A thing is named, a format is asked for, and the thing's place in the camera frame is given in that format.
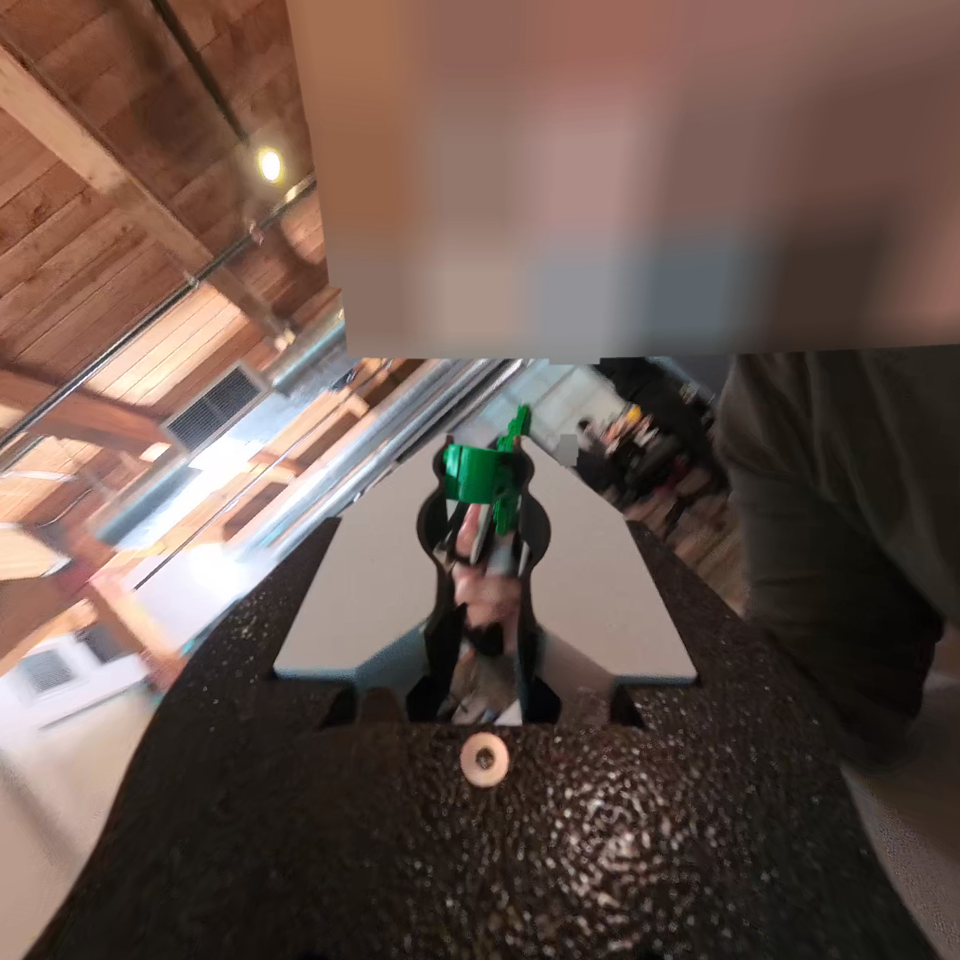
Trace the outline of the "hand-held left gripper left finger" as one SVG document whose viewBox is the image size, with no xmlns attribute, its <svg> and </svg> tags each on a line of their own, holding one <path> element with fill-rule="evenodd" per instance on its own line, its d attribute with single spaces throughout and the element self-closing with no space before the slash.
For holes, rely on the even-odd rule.
<svg viewBox="0 0 960 960">
<path fill-rule="evenodd" d="M 434 550 L 450 532 L 439 438 L 341 516 L 273 663 L 285 681 L 319 681 L 359 698 L 390 690 L 409 718 L 450 711 L 464 615 Z"/>
</svg>

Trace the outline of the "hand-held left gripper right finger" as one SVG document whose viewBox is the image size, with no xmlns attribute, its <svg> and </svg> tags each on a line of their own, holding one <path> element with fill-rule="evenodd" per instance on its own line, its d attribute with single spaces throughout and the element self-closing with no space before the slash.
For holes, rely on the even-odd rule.
<svg viewBox="0 0 960 960">
<path fill-rule="evenodd" d="M 570 718 L 586 694 L 689 687 L 697 670 L 626 520 L 532 439 L 519 505 L 522 722 Z"/>
</svg>

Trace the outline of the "green round brick piece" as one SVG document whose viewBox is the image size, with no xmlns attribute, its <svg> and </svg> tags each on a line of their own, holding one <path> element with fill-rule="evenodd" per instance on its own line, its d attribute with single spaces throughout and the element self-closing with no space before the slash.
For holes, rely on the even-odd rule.
<svg viewBox="0 0 960 960">
<path fill-rule="evenodd" d="M 519 529 L 522 492 L 529 475 L 520 438 L 529 435 L 531 421 L 531 408 L 521 404 L 506 431 L 487 446 L 451 443 L 443 452 L 447 499 L 490 507 L 498 536 Z"/>
</svg>

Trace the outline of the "white ceiling vent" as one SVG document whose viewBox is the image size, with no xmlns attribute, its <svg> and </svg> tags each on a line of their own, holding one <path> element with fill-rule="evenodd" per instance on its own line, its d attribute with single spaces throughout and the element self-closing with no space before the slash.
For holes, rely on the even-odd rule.
<svg viewBox="0 0 960 960">
<path fill-rule="evenodd" d="M 161 430 L 184 450 L 198 451 L 222 435 L 267 393 L 264 378 L 238 362 L 165 419 Z"/>
</svg>

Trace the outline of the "silver air duct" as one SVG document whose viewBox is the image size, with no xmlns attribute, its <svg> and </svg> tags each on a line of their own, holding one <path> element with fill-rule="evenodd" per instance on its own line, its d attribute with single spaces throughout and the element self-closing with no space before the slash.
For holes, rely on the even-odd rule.
<svg viewBox="0 0 960 960">
<path fill-rule="evenodd" d="M 342 323 L 303 331 L 263 372 L 270 390 L 291 397 L 303 390 L 324 392 L 344 381 L 357 359 L 349 355 Z"/>
</svg>

